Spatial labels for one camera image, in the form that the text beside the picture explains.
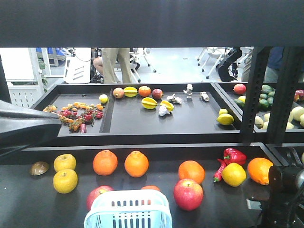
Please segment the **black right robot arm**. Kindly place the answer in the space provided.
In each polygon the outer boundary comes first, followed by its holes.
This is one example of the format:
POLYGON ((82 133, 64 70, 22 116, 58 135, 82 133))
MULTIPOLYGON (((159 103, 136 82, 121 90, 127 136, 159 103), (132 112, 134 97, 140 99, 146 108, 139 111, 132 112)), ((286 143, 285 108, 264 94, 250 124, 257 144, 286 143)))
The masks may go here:
POLYGON ((255 228, 293 228, 296 210, 304 203, 304 164, 296 150, 288 148, 288 166, 272 166, 269 170, 270 195, 268 199, 250 197, 249 209, 259 213, 255 228))

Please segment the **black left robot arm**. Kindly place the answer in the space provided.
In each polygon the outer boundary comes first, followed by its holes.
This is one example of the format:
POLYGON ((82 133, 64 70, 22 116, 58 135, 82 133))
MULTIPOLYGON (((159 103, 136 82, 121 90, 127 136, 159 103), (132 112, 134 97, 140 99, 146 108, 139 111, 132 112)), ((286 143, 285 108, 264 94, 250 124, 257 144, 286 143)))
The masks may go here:
POLYGON ((0 163, 14 163, 27 148, 57 139, 62 123, 57 114, 0 102, 0 163))

